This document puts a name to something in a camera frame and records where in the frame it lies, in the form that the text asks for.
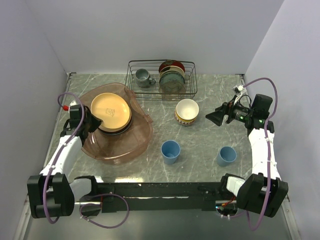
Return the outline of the tan bottom plate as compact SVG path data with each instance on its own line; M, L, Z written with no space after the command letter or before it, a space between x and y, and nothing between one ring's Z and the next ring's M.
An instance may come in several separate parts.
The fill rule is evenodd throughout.
M125 128L132 112L128 103L119 95L111 92L97 95L90 105L91 113L102 122L99 128L105 132L118 132Z

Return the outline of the plain white ceramic bowl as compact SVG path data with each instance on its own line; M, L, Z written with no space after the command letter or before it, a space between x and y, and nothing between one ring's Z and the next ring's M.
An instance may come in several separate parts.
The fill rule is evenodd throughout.
M199 105L192 99L183 99L175 107L177 116L187 122L196 119L199 111Z

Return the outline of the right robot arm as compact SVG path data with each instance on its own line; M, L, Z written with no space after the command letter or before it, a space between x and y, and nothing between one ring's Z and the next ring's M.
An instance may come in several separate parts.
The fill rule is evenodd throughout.
M228 117L228 124L233 120L243 123L251 146L251 175L244 179L225 174L218 188L219 195L226 200L235 196L240 209L256 214L264 208L264 199L268 195L264 216L270 218L276 215L289 191L288 183L281 180L274 155L275 128L268 120L272 102L271 97L256 94L252 105L245 107L240 103L240 97L235 95L205 116L217 126L222 125L224 116Z

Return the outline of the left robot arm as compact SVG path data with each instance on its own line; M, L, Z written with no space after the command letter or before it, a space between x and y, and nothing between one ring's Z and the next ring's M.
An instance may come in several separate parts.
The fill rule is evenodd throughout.
M79 177L70 183L68 176L88 136L101 124L85 105L68 108L69 119L60 133L57 149L47 166L38 174L30 176L27 191L31 216L35 219L47 218L56 222L58 218L70 216L75 202L84 197L94 201L99 188L93 185L92 177Z

